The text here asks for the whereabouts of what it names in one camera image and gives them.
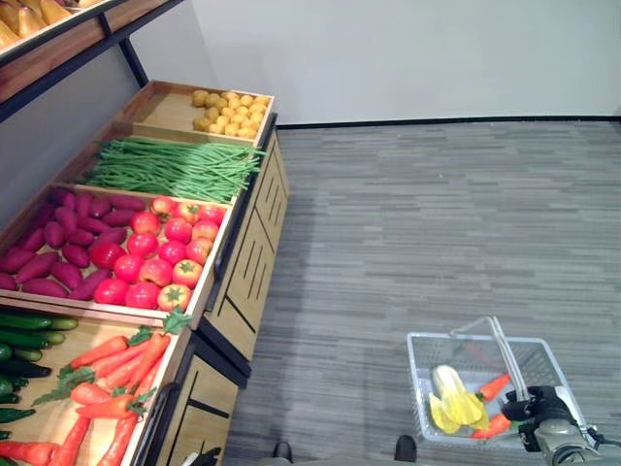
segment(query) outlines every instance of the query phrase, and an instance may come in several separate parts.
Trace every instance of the baseboard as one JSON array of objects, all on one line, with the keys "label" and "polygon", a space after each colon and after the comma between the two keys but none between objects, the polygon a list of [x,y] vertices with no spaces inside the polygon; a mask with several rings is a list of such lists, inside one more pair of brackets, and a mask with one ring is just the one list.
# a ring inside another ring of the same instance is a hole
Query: baseboard
[{"label": "baseboard", "polygon": [[621,123],[621,116],[466,116],[457,118],[383,119],[378,121],[279,124],[277,125],[277,129],[351,128],[357,126],[397,126],[406,124],[493,123],[501,121],[609,121]]}]

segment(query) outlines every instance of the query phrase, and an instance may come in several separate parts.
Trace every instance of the white wall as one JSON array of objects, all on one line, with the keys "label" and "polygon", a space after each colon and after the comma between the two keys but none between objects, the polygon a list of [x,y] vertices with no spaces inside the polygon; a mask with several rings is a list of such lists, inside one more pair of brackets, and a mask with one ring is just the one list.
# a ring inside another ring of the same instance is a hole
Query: white wall
[{"label": "white wall", "polygon": [[137,50],[151,78],[274,93],[280,123],[609,116],[619,17],[618,0],[193,0]]},{"label": "white wall", "polygon": [[0,123],[0,228],[137,90],[109,50]]}]

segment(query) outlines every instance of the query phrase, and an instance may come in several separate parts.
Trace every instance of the foot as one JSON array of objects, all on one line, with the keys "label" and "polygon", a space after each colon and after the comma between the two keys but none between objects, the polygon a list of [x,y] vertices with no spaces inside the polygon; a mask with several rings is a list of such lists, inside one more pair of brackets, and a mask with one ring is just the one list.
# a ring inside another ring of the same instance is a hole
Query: foot
[{"label": "foot", "polygon": [[293,454],[291,452],[291,447],[286,442],[278,442],[274,447],[274,453],[272,453],[272,458],[284,458],[288,460],[290,463],[293,463]]},{"label": "foot", "polygon": [[402,435],[395,447],[395,461],[416,462],[416,442],[409,435]]}]

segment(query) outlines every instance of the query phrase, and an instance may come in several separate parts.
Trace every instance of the red tomato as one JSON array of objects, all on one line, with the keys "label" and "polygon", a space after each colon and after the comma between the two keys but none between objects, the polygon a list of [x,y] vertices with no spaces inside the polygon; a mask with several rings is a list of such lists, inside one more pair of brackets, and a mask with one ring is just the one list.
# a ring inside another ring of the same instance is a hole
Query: red tomato
[{"label": "red tomato", "polygon": [[157,237],[152,233],[135,233],[127,240],[130,254],[152,257],[157,251]]},{"label": "red tomato", "polygon": [[185,244],[179,241],[169,241],[160,245],[157,252],[160,259],[164,259],[171,265],[185,259]]},{"label": "red tomato", "polygon": [[198,262],[201,265],[205,265],[207,262],[207,256],[210,255],[213,243],[205,238],[199,238],[198,240],[190,241],[189,245],[185,247],[185,255],[188,259]]},{"label": "red tomato", "polygon": [[143,264],[138,273],[141,282],[166,286],[173,280],[173,266],[162,259],[151,259]]},{"label": "red tomato", "polygon": [[155,283],[132,284],[125,294],[125,306],[140,309],[157,309],[159,286]]},{"label": "red tomato", "polygon": [[116,260],[125,254],[121,246],[110,241],[102,241],[90,250],[90,261],[100,269],[113,269]]},{"label": "red tomato", "polygon": [[173,282],[194,288],[201,278],[203,267],[193,260],[182,260],[173,269]]},{"label": "red tomato", "polygon": [[170,241],[187,245],[192,239],[192,225],[183,218],[171,218],[164,226],[164,234]]},{"label": "red tomato", "polygon": [[132,218],[132,230],[134,230],[134,233],[152,233],[157,235],[160,228],[159,218],[151,212],[138,212]]},{"label": "red tomato", "polygon": [[179,306],[185,311],[190,302],[192,290],[184,284],[169,284],[164,286],[157,295],[157,306],[162,311],[169,313],[175,306]]},{"label": "red tomato", "polygon": [[119,279],[105,279],[95,288],[93,298],[95,302],[102,304],[125,304],[125,293],[129,284]]},{"label": "red tomato", "polygon": [[226,209],[217,206],[202,205],[198,211],[199,219],[212,221],[217,226],[222,224],[225,215]]},{"label": "red tomato", "polygon": [[177,203],[170,197],[158,196],[151,201],[149,210],[152,214],[157,215],[161,220],[168,220],[173,216],[173,212],[177,207]]},{"label": "red tomato", "polygon": [[191,204],[189,202],[181,202],[177,204],[175,209],[175,216],[177,218],[183,218],[192,225],[198,221],[198,212],[200,207],[198,204]]},{"label": "red tomato", "polygon": [[118,279],[128,283],[135,283],[138,281],[138,273],[143,263],[144,261],[139,255],[122,255],[114,263],[114,274]]},{"label": "red tomato", "polygon": [[210,220],[201,220],[192,228],[192,239],[205,238],[211,242],[217,236],[217,225]]}]

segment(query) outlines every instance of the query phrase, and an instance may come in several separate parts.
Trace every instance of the white plastic basket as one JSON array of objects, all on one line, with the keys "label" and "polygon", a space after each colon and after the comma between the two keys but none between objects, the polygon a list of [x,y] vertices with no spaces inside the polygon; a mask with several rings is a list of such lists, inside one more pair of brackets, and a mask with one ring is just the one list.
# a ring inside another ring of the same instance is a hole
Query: white plastic basket
[{"label": "white plastic basket", "polygon": [[[483,322],[490,324],[492,335],[470,335],[465,332]],[[507,338],[495,317],[482,317],[475,322],[442,333],[408,333],[409,365],[414,401],[415,434],[418,440],[444,447],[473,449],[523,449],[516,435],[503,435],[489,441],[470,438],[473,430],[462,427],[454,435],[446,435],[431,421],[429,394],[434,392],[433,369],[441,364],[452,366],[468,391],[476,393],[486,383],[504,373],[511,375],[511,384],[503,394],[516,390],[517,398],[528,399],[527,386],[562,387],[563,400],[578,425],[586,424],[572,391],[550,347],[538,338]],[[500,412],[500,405],[485,406],[490,418]]]}]

